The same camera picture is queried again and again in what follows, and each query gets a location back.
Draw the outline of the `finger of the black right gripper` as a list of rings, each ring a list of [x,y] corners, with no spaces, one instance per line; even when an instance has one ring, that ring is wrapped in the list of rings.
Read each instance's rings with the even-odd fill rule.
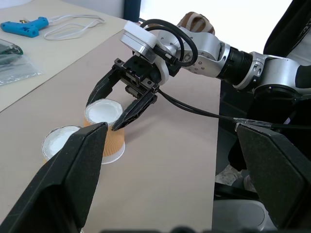
[[[133,121],[137,120],[142,113],[157,101],[157,95],[151,91],[147,91],[137,100],[134,100],[116,120],[112,126],[112,131],[120,130]]]
[[[86,106],[89,106],[93,102],[105,99],[113,90],[113,86],[121,79],[120,71],[116,68],[112,68],[103,78],[101,78],[92,92],[90,93]]]

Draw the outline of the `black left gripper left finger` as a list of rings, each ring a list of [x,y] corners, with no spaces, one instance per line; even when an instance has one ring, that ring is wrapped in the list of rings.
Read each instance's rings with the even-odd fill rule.
[[[80,128],[35,174],[0,225],[2,233],[79,233],[99,181],[105,122]]]

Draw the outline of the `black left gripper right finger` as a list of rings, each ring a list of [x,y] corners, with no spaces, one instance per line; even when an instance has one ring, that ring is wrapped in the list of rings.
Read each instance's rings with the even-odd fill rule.
[[[251,180],[274,225],[310,229],[310,160],[272,130],[238,124],[236,132]]]

